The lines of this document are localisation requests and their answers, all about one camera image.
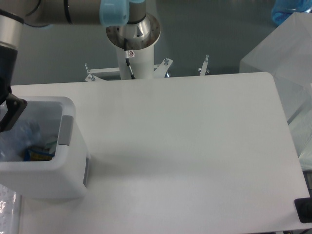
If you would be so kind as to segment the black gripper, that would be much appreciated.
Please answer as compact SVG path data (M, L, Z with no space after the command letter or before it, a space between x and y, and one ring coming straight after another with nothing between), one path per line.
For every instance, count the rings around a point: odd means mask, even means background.
M11 130L25 108L27 101L11 94L11 80L18 51L0 46L0 103L5 102L7 112L0 121L0 132Z

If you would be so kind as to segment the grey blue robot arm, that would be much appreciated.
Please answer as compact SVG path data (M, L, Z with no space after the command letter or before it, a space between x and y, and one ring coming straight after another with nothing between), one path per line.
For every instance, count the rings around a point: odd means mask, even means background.
M139 51L160 37L159 21L144 0L2 0L0 2L0 102L7 112L1 132L13 128L27 101L12 93L11 80L24 25L93 25L106 28L109 40L123 51Z

